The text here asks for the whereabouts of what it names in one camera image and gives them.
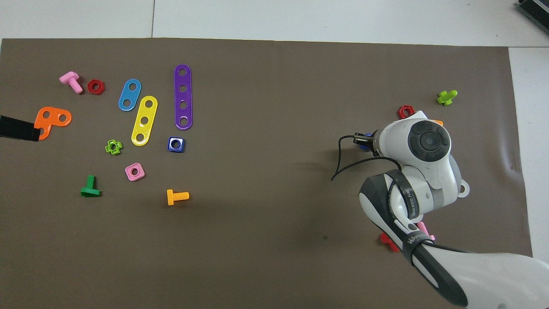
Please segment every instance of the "white table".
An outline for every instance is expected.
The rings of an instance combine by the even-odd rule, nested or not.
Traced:
[[[549,263],[549,35],[510,0],[0,0],[2,38],[195,37],[507,46],[534,257]]]

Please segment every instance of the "yellow plastic strip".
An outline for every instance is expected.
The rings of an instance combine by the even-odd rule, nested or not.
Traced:
[[[143,146],[149,141],[150,131],[153,129],[154,115],[156,114],[156,108],[158,107],[158,101],[153,96],[146,96],[141,99],[139,103],[139,110],[137,111],[136,123],[133,125],[132,143],[136,146]]]

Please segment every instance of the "blue square nut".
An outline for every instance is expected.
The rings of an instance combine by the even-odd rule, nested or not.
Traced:
[[[185,149],[185,140],[181,137],[170,137],[168,140],[168,150],[171,152],[183,152]]]

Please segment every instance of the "lime green nut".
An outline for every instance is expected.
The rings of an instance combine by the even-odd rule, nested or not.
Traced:
[[[108,141],[107,145],[105,146],[105,151],[109,152],[113,156],[119,155],[121,149],[122,143],[116,140]]]
[[[448,106],[452,104],[452,99],[455,98],[456,96],[457,96],[456,90],[452,90],[450,91],[450,93],[443,91],[439,93],[439,98],[436,100],[439,101],[439,104],[444,104],[444,106]]]
[[[80,189],[80,195],[83,197],[96,197],[99,196],[101,191],[93,188],[93,183],[95,183],[96,177],[94,175],[89,175],[86,180],[86,187]]]

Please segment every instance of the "pink square nut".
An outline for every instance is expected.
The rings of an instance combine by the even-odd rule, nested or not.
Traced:
[[[133,170],[137,170],[137,174],[133,175]],[[143,178],[145,176],[145,172],[143,171],[143,167],[139,163],[134,163],[126,168],[126,175],[128,176],[129,181],[136,181],[140,178]]]

